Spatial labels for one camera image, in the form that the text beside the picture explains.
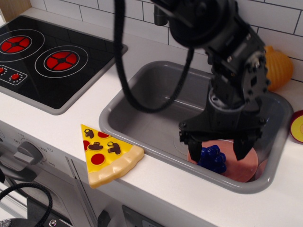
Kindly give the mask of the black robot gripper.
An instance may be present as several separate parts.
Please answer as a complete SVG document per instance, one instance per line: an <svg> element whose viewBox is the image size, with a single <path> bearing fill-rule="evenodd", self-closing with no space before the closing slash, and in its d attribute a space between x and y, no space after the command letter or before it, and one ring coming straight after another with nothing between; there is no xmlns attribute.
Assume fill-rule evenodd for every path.
<svg viewBox="0 0 303 227"><path fill-rule="evenodd" d="M209 89L205 109L192 118L179 123L179 139L188 145L190 157L199 162L202 142L217 139L233 139L233 151L237 160L242 160L262 136L266 119L260 115L262 101L230 109Z"/></svg>

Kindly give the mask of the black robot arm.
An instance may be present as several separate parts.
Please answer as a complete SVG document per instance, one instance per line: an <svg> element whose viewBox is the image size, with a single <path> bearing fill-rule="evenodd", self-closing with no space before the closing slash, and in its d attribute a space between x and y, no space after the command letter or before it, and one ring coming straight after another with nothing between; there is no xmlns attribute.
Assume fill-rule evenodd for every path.
<svg viewBox="0 0 303 227"><path fill-rule="evenodd" d="M203 112L179 124L180 141L199 161L202 144L232 139L238 160L262 135L262 96L269 80L264 43L238 13L234 0L157 0L172 37L182 46L204 49L212 66Z"/></svg>

